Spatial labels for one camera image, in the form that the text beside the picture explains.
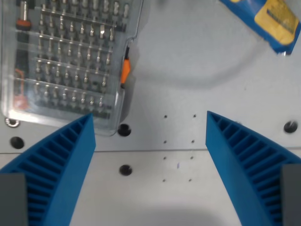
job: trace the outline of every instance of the orange tab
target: orange tab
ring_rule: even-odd
[[[121,74],[121,84],[126,83],[127,77],[131,72],[131,64],[129,59],[125,59],[123,63],[123,69],[122,69],[122,74]]]

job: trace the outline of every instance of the blue package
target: blue package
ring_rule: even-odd
[[[300,34],[299,19],[283,0],[220,0],[276,53],[291,54]]]

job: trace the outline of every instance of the metal screw head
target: metal screw head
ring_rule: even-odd
[[[17,128],[20,126],[19,120],[5,118],[5,124],[10,128]]]
[[[284,125],[283,130],[290,134],[296,132],[297,128],[298,123],[296,121],[289,121]]]

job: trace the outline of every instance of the screw hole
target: screw hole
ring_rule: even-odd
[[[21,149],[24,147],[24,141],[20,137],[12,137],[10,139],[10,145],[15,149]]]
[[[122,137],[127,137],[131,134],[132,130],[127,124],[121,124],[117,130],[118,134]]]
[[[119,168],[119,173],[123,176],[129,176],[133,172],[132,167],[129,165],[123,165]]]
[[[17,128],[20,125],[20,121],[19,120],[5,118],[5,124],[8,127],[10,127],[10,128]]]
[[[288,121],[284,127],[283,127],[283,130],[286,132],[286,133],[294,133],[296,132],[298,128],[298,123],[296,121]]]

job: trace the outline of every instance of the screwdriver bit set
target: screwdriver bit set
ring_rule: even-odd
[[[120,76],[142,0],[2,1],[2,110],[62,126],[93,113],[113,135],[125,91]]]

